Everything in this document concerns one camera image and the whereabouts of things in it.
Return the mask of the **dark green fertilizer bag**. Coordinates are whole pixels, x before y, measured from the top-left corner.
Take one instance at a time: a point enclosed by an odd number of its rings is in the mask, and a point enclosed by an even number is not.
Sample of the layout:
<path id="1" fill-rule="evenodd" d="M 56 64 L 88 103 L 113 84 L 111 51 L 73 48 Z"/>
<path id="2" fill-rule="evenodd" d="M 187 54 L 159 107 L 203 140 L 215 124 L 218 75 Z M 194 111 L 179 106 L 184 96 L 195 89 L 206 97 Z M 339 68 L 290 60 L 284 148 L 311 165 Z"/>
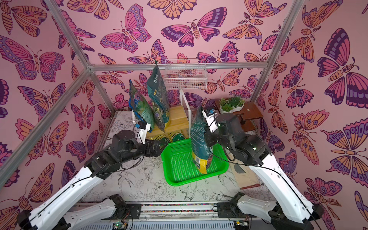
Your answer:
<path id="1" fill-rule="evenodd" d="M 203 107 L 199 106 L 191 123 L 191 142 L 193 163 L 201 174 L 207 174 L 211 165 L 213 151 L 206 143 L 205 133 L 209 129 L 203 116 Z"/>
<path id="2" fill-rule="evenodd" d="M 152 101 L 154 120 L 158 129 L 165 132 L 170 123 L 169 102 L 164 79 L 155 61 L 155 67 L 147 81 L 148 95 Z"/>

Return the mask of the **green plastic basket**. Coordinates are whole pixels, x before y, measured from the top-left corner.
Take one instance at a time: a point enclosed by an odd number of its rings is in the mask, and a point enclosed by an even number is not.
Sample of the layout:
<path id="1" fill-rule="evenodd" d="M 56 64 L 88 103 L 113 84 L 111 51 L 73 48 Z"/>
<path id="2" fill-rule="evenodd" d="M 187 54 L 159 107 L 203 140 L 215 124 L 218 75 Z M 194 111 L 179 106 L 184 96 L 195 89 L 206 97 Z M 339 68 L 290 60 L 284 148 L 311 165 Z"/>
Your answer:
<path id="1" fill-rule="evenodd" d="M 222 146 L 213 146 L 214 159 L 206 174 L 202 174 L 193 162 L 191 139 L 169 143 L 161 157 L 166 182 L 171 186 L 182 186 L 227 172 L 229 163 Z"/>

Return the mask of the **blue green soil bag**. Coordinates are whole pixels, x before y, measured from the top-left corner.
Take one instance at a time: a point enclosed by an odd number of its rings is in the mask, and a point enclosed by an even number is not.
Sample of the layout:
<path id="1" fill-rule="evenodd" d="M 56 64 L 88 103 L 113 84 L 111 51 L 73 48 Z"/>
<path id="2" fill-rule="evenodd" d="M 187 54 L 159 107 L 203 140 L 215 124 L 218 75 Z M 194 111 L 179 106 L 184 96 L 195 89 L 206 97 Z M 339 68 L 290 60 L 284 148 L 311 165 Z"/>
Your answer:
<path id="1" fill-rule="evenodd" d="M 132 80 L 129 80 L 129 107 L 135 114 L 136 119 L 150 124 L 149 132 L 155 127 L 152 108 L 146 98 L 134 86 Z"/>

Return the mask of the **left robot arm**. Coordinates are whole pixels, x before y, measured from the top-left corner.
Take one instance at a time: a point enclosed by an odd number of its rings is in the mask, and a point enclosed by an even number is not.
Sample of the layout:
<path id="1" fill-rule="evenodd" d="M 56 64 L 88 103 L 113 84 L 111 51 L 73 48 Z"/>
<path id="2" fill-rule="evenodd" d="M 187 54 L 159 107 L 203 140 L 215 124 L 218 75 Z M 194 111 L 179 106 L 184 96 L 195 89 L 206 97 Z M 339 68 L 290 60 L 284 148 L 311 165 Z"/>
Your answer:
<path id="1" fill-rule="evenodd" d="M 33 211 L 22 211 L 17 217 L 19 227 L 22 230 L 77 230 L 100 219 L 128 217 L 130 210 L 120 195 L 111 195 L 76 213 L 70 209 L 111 174 L 123 171 L 124 163 L 158 157 L 165 147 L 157 140 L 144 140 L 140 133 L 132 130 L 118 132 L 112 143 L 95 153 L 55 195 Z"/>

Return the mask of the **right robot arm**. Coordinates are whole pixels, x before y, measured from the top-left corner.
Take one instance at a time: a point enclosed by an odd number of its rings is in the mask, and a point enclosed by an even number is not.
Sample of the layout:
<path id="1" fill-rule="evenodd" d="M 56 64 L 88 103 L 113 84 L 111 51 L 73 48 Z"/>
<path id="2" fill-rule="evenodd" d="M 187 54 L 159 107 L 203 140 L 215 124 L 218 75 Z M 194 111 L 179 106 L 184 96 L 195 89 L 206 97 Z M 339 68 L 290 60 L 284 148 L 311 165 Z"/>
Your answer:
<path id="1" fill-rule="evenodd" d="M 313 221 L 322 217 L 321 205 L 312 204 L 286 176 L 273 150 L 257 135 L 246 135 L 238 118 L 214 110 L 202 112 L 208 124 L 204 137 L 209 147 L 222 146 L 234 160 L 229 163 L 248 166 L 266 185 L 276 201 L 253 199 L 243 193 L 235 195 L 230 204 L 243 214 L 270 223 L 276 230 L 312 230 Z"/>

